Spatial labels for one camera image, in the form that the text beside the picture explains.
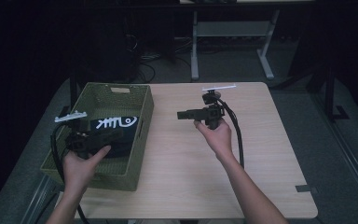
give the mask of table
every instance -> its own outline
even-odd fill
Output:
[[[192,120],[176,112],[203,108],[202,88],[233,83],[150,85],[155,103],[138,189],[87,189],[81,206],[87,218],[243,218],[223,166]],[[287,218],[313,218],[318,210],[264,83],[236,83],[221,90],[242,132],[245,170]],[[238,142],[233,130],[233,151]]]

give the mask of olive green plastic basket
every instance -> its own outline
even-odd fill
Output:
[[[145,144],[153,114],[153,97],[147,85],[123,85],[90,82],[81,92],[73,112],[87,112],[86,120],[112,117],[139,117],[131,154],[128,157],[103,159],[90,188],[135,191],[144,158]],[[64,139],[71,130],[62,128],[57,137],[59,154],[65,151]],[[42,172],[62,183],[51,151],[41,166]]]

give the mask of black cable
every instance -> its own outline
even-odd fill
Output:
[[[140,63],[140,65],[143,65],[143,66],[146,66],[146,67],[150,68],[150,69],[152,70],[152,72],[153,72],[152,77],[147,80],[146,77],[145,77],[145,74],[144,74],[142,71],[140,71],[140,75],[142,75],[143,82],[144,82],[145,84],[147,84],[147,83],[150,83],[151,81],[153,81],[153,79],[154,79],[155,76],[156,76],[156,70],[155,70],[151,65],[149,65],[149,64]]]
[[[232,111],[228,105],[226,104],[226,102],[222,101],[221,99],[214,97],[217,101],[220,102],[220,104],[222,104],[222,106],[225,108],[225,110],[227,111],[229,117],[232,120],[232,123],[234,124],[234,128],[235,128],[235,132],[237,133],[237,138],[238,138],[238,147],[239,147],[239,152],[240,152],[240,165],[242,168],[244,168],[244,158],[243,158],[243,145],[242,145],[242,134],[241,134],[241,129],[240,126],[238,125],[238,120],[237,120],[237,116],[235,115],[234,111]]]
[[[57,131],[63,127],[63,126],[67,126],[69,124],[69,122],[62,122],[62,123],[59,123],[57,125],[57,127],[53,130],[53,133],[50,137],[50,143],[51,143],[51,154],[53,156],[53,160],[54,160],[54,163],[56,164],[56,167],[57,167],[57,171],[61,177],[61,180],[62,180],[62,183],[65,184],[65,178],[64,178],[64,175],[63,175],[63,167],[62,167],[62,160],[60,159],[60,156],[58,154],[58,150],[57,150],[57,141],[56,141],[56,138],[57,138]],[[78,214],[80,215],[80,218],[81,220],[83,221],[83,223],[85,224],[89,224],[89,222],[87,221],[86,219],[86,216],[84,216],[84,213],[83,213],[83,210],[81,209],[81,206],[80,204],[77,206],[77,212]]]
[[[324,224],[324,222],[319,217],[316,217],[315,219],[318,220],[321,224]]]
[[[185,59],[183,58],[179,58],[178,56],[175,56],[176,59],[179,59],[180,61],[184,62],[185,64],[187,64],[187,66],[189,66],[191,68],[190,63],[188,63]]]

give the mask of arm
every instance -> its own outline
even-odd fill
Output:
[[[208,129],[199,121],[194,121],[194,124],[225,168],[241,210],[249,223],[287,223],[278,208],[237,162],[232,153],[231,130],[227,123],[220,119],[215,130]]]
[[[95,173],[95,168],[109,152],[110,146],[103,147],[88,160],[79,158],[69,151],[63,161],[65,188],[47,223],[73,223],[77,206]]]

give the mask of right hand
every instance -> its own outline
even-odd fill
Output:
[[[232,157],[231,129],[224,119],[218,121],[218,127],[211,130],[199,121],[194,120],[194,125],[205,137],[209,147],[214,151],[218,160]]]

